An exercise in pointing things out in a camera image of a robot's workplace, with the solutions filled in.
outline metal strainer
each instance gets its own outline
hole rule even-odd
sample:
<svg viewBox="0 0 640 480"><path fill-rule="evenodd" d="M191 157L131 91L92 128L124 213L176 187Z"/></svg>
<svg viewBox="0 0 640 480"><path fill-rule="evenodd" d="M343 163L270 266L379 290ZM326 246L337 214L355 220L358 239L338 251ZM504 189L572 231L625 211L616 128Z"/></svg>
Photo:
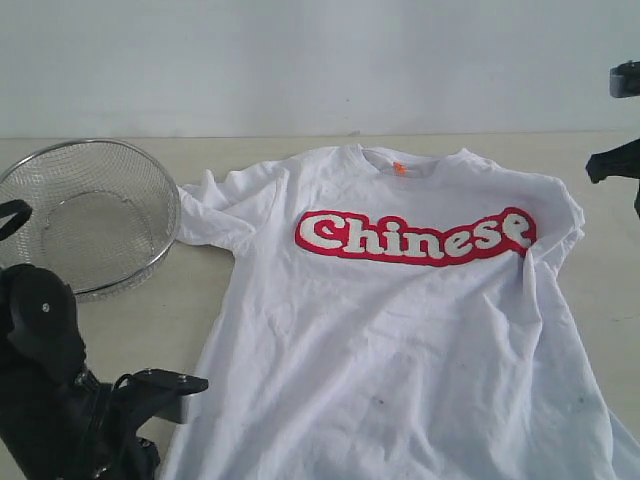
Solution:
<svg viewBox="0 0 640 480"><path fill-rule="evenodd" d="M175 182L157 160L118 140L76 140L35 152L0 176L0 202L21 198L31 220L0 243L0 264L56 273L79 300L149 278L180 226Z"/></svg>

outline t-shirt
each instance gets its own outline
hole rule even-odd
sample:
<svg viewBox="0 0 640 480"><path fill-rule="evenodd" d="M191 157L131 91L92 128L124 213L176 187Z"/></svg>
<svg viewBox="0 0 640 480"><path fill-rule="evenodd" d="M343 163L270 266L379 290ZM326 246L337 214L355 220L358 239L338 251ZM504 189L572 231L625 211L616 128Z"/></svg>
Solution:
<svg viewBox="0 0 640 480"><path fill-rule="evenodd" d="M558 288L558 179L350 145L180 193L180 240L236 263L163 478L640 478Z"/></svg>

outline white wall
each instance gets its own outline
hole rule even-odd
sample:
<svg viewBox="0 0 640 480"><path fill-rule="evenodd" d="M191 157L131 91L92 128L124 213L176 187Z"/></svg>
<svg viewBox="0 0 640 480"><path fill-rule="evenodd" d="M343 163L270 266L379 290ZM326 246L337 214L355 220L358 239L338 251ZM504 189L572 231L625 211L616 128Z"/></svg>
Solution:
<svg viewBox="0 0 640 480"><path fill-rule="evenodd" d="M637 0L6 0L0 136L640 127Z"/></svg>

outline basket rim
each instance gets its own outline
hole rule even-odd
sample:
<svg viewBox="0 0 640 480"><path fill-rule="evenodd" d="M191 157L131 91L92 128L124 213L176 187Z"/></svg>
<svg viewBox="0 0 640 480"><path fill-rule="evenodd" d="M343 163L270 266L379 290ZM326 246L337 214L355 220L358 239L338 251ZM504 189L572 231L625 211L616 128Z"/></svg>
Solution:
<svg viewBox="0 0 640 480"><path fill-rule="evenodd" d="M171 192L173 193L174 198L176 199L177 205L175 208L175 223L174 223L173 231L171 232L171 235L169 236L165 244L162 246L162 248L158 251L158 253L156 253L153 257L151 257L144 266L138 268L137 270L134 270L131 273L126 274L121 278L118 278L116 280L110 280L107 283L103 285L99 285L97 287L73 289L74 295L86 295L86 294L98 293L101 290L114 287L121 283L125 283L128 280L132 279L133 277L141 274L146 269L153 266L158 260L160 260L165 254L168 253L171 246L175 243L175 240L178 237L178 232L180 231L180 222L181 222L180 193L178 191L178 184L173 179L169 171L155 157L153 157L146 151L142 150L140 147L137 147L123 140L118 140L114 138L80 138L75 140L67 140L64 142L59 142L53 145L49 145L48 147L44 147L39 150L36 150L35 152L30 153L29 155L22 158L21 160L18 160L9 168L7 168L4 172L2 172L2 174L0 174L0 187L7 180L7 178L9 178L9 176L12 173L18 170L18 168L20 168L27 162L33 160L34 158L40 155L44 155L45 153L49 153L54 150L58 150L64 147L69 147L72 145L81 145L81 144L90 144L90 143L110 143L114 145L120 145L122 147L130 148L131 150L134 150L136 153L142 155L145 159L150 161L156 168L158 168L158 170L160 170L160 172L166 177L167 180L169 180L169 183L171 184Z"/></svg>

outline table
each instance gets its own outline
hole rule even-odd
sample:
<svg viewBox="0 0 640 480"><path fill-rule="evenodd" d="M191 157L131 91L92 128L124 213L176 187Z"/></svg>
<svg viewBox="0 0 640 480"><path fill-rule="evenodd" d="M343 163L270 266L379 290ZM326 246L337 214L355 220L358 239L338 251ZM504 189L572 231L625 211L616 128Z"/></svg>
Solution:
<svg viewBox="0 0 640 480"><path fill-rule="evenodd" d="M640 219L633 209L638 186L617 178L592 185L584 171L592 153L637 136L637 132L584 132L130 141L160 160L178 183L196 181L206 168L224 176L262 160L347 143L430 155L466 147L507 168L559 177L584 208L587 220L586 237L569 256L560 285L609 407L640 438L640 294L635 289L640 283ZM0 140L0 167L55 142ZM162 268L142 286L81 304L79 323L90 367L103 381L146 367L192 372L232 267L228 252L176 244ZM141 433L164 453L172 430L172 425L153 419ZM3 445L0 472L4 480L23 478Z"/></svg>

